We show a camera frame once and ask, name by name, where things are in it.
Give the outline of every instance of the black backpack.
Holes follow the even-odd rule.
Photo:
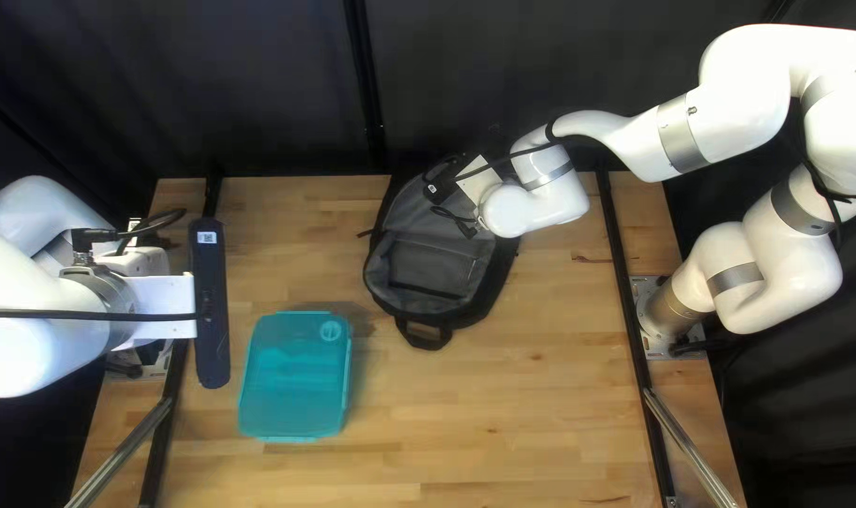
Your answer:
[[[484,319],[517,255],[519,238],[480,228],[475,204],[451,181],[471,160],[394,174],[371,231],[366,287],[417,348],[439,350],[453,330]]]

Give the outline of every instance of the silver joint ring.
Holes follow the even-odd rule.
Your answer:
[[[792,189],[788,186],[788,178],[777,183],[770,191],[769,200],[773,210],[789,228],[810,236],[820,236],[835,229],[835,223],[824,221],[809,214],[795,201]]]
[[[722,272],[717,273],[707,279],[707,288],[711,292],[711,296],[716,297],[724,291],[729,291],[734,287],[747,284],[749,282],[757,282],[763,280],[764,276],[758,268],[758,264],[754,261],[743,263],[734,267],[727,268]]]
[[[667,337],[688,332],[707,313],[686,306],[672,290],[672,278],[653,294],[642,294],[637,303],[638,322],[650,335]]]
[[[824,74],[814,79],[805,88],[805,93],[801,94],[802,115],[806,115],[821,98],[851,85],[856,85],[856,62],[851,64],[848,71]]]
[[[106,312],[133,314],[136,312],[136,294],[123,278],[105,265],[73,266],[61,269],[60,278],[66,278],[88,287],[104,304]],[[111,321],[105,352],[127,341],[136,330],[137,323]]]
[[[573,169],[575,169],[575,166],[572,164],[572,161],[569,161],[566,164],[547,173],[546,175],[538,176],[537,178],[531,180],[528,183],[523,183],[522,187],[524,188],[524,190],[533,191],[538,187],[543,187],[547,185],[547,183],[550,183],[556,180],[557,178],[569,173],[569,171],[572,171]]]
[[[685,94],[664,102],[656,109],[660,144],[663,145],[670,166],[679,173],[688,173],[710,164],[694,141],[692,127],[688,124],[688,116],[697,111],[697,108],[686,106]]]

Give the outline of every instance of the gray backpack lining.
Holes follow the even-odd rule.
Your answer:
[[[479,230],[465,238],[456,223],[431,211],[414,178],[393,200],[381,228],[384,236],[366,264],[368,287],[382,300],[405,312],[439,314],[471,301],[484,277],[496,237]],[[455,192],[443,207],[471,217],[475,206]]]

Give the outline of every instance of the sticker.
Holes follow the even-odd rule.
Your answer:
[[[321,325],[321,340],[332,342],[340,338],[343,327],[336,321],[325,321]]]
[[[198,231],[196,243],[217,243],[217,233],[214,231]]]
[[[140,219],[138,217],[130,217],[129,223],[127,224],[127,230],[132,231],[133,228],[140,225],[140,222],[142,222],[142,219]],[[139,238],[140,237],[136,237],[136,236],[134,236],[133,238],[130,238],[129,243],[127,244],[127,247],[136,247],[136,242],[139,240]]]

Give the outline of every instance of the metal rail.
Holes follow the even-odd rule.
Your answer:
[[[692,466],[694,475],[698,477],[698,481],[704,486],[704,490],[707,491],[713,502],[719,508],[738,508],[738,502],[735,502],[735,498],[728,492],[726,485],[722,484],[720,478],[716,476],[716,473],[707,464],[707,461],[704,460],[704,456],[698,451],[698,447],[694,445],[688,434],[685,434],[682,426],[679,425],[679,422],[669,412],[666,405],[657,398],[651,389],[645,388],[642,393],[645,403],[648,404],[648,409],[654,413],[654,416],[656,416],[660,425],[666,429],[672,441],[682,450],[682,454]]]
[[[638,389],[648,389],[652,386],[651,375],[648,371],[648,358],[641,345],[640,326],[636,318],[635,298],[632,296],[632,285],[628,276],[628,266],[625,264],[625,250],[622,248],[622,237],[619,236],[619,221],[616,219],[616,205],[613,202],[613,192],[610,187],[609,173],[604,168],[597,170],[600,204],[603,208],[604,223],[607,226],[610,257],[613,259],[613,271],[616,272],[616,285],[619,289],[619,299],[622,303],[622,316],[625,320],[625,330],[628,333],[628,349],[631,352],[632,370]],[[648,445],[651,459],[654,462],[657,488],[660,490],[660,500],[664,508],[673,508],[668,501],[675,497],[672,485],[672,474],[669,470],[669,460],[666,457],[666,444],[663,433],[656,418],[641,403],[645,429],[648,431]]]
[[[67,502],[65,508],[85,508],[95,502],[95,499],[102,493],[102,490],[114,478],[120,468],[123,468],[123,465],[127,463],[136,449],[151,436],[164,418],[170,414],[173,406],[172,398],[163,398],[159,401],[158,405],[149,411],[149,414],[142,419],[140,424],[117,446],[117,449],[104,461],[104,464],[86,480],[79,492]]]

